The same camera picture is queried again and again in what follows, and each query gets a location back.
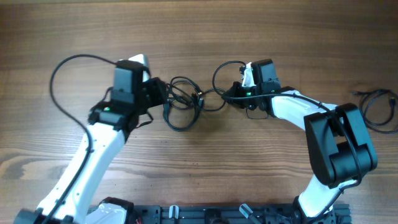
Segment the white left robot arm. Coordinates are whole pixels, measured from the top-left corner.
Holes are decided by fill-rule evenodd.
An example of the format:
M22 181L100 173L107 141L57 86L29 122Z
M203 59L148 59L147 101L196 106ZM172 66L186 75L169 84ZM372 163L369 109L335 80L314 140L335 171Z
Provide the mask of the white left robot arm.
M50 193L32 210L22 209L15 223L134 223L134 204L108 197L89 211L111 161L124 147L140 116L167 101L166 84L150 74L147 57L114 63L113 86L88 115L81 144Z

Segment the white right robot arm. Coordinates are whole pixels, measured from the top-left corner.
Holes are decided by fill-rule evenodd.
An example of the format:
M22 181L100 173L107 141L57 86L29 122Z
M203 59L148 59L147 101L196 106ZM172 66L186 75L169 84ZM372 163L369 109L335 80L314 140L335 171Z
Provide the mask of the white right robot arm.
M292 220L314 223L332 211L339 196L357 187L378 164L359 108L322 103L282 87L271 59L240 63L242 79L220 97L243 109L259 109L305 131L313 177L295 198Z

